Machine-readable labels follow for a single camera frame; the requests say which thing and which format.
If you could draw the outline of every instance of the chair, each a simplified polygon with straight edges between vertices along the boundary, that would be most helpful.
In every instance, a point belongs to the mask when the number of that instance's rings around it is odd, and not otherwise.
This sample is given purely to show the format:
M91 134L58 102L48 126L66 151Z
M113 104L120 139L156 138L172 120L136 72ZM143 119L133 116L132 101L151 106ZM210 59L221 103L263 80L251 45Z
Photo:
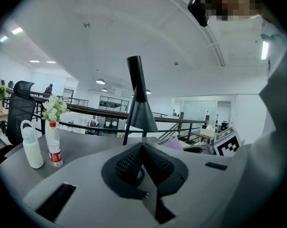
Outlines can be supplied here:
M23 120L32 120L36 102L30 98L30 88L34 83L19 81L15 84L14 93L9 99L7 138L12 145L0 148L0 164L6 159L5 154L22 143L20 125Z

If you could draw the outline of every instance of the bottle cap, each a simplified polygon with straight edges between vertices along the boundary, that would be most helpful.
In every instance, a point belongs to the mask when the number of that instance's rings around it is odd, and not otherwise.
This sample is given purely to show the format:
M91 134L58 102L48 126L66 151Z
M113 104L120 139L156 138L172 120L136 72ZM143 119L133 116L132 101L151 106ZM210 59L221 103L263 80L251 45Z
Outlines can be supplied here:
M50 121L49 122L50 127L56 127L56 122L55 121Z

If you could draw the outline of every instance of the recessed light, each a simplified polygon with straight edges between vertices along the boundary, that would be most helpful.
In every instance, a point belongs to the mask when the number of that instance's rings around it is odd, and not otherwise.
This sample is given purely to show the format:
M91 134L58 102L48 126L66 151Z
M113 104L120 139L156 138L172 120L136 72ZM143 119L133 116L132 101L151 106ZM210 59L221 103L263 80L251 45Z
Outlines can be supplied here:
M268 47L269 47L269 43L264 41L263 45L262 45L261 60L266 60L267 59Z
M98 78L98 79L96 80L96 83L101 84L101 85L104 85L104 84L105 84L105 81L104 81L104 79L102 79L102 78Z
M14 30L12 31L12 33L13 33L14 35L16 35L16 34L22 32L22 31L23 31L23 29L21 29L21 28L19 27L19 28L17 28L17 29L14 29Z
M8 37L7 37L7 36L3 36L3 37L0 39L0 42L5 41L6 39L8 39Z

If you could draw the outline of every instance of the gray table surface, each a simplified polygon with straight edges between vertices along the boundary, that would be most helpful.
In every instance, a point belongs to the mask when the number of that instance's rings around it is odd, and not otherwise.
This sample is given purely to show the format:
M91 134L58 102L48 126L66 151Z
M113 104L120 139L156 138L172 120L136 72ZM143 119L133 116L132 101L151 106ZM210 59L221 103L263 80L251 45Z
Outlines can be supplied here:
M64 167L68 163L94 153L102 152L114 147L122 146L123 138L111 136L96 136L81 133L68 132L59 130L60 149ZM11 195L19 199L38 185L42 180L52 175L60 168L54 167L48 155L48 147L45 136L39 137L41 154L44 160L44 165L39 169L30 167L26 158L23 144L19 144L6 156L8 157L0 165L0 176ZM138 142L157 142L156 137L148 138L128 138L129 143Z

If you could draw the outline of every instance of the potted plant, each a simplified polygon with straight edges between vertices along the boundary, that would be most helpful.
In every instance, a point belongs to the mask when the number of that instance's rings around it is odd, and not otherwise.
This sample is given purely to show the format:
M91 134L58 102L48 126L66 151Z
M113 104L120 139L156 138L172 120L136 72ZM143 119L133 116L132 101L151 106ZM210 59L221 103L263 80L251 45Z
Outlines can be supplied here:
M2 111L5 94L6 94L6 87L3 85L0 85L0 111Z
M57 126L60 121L60 114L66 111L67 105L64 102L63 97L56 97L51 95L48 102L43 103L44 111L42 113L42 119L45 120L45 135L49 129L49 122L56 121Z

